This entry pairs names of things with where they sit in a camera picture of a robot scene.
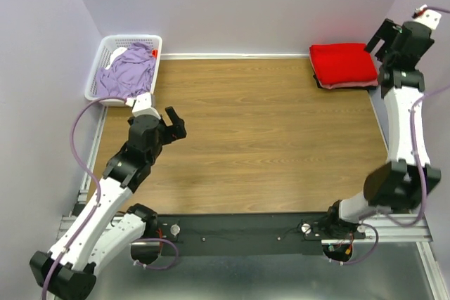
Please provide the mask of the red t shirt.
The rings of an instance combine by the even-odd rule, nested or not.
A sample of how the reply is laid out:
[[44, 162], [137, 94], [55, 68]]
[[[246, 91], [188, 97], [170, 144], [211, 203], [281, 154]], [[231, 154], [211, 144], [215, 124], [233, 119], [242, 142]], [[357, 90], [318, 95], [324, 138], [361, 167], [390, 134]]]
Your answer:
[[377, 71], [364, 43], [311, 45], [309, 59], [320, 78], [356, 81], [378, 80]]

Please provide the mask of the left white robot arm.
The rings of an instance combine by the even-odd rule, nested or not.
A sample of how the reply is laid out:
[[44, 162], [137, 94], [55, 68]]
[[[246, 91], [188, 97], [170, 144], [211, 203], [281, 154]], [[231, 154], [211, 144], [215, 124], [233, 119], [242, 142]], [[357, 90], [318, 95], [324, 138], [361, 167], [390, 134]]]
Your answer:
[[96, 191], [74, 223], [48, 251], [37, 251], [30, 268], [41, 297], [86, 299], [101, 270], [127, 245], [153, 242], [160, 254], [174, 243], [163, 237], [158, 215], [141, 204], [128, 208], [119, 223], [108, 228], [120, 207], [150, 175], [164, 146], [187, 136], [185, 122], [166, 107], [170, 124], [153, 108], [129, 118], [128, 139], [106, 164]]

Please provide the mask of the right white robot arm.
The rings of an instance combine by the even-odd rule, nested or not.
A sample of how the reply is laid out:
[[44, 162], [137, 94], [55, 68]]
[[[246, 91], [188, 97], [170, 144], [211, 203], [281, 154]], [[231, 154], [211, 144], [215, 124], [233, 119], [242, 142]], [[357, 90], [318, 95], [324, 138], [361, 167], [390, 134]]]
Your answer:
[[387, 160], [366, 177], [360, 193], [329, 207], [318, 226], [328, 236], [356, 230], [375, 214], [403, 227], [423, 218], [427, 197], [442, 174], [432, 166], [425, 146], [422, 104], [427, 94], [416, 65], [434, 44], [432, 33], [441, 17], [426, 8], [402, 25], [386, 19], [365, 45], [380, 62], [378, 82], [389, 129]]

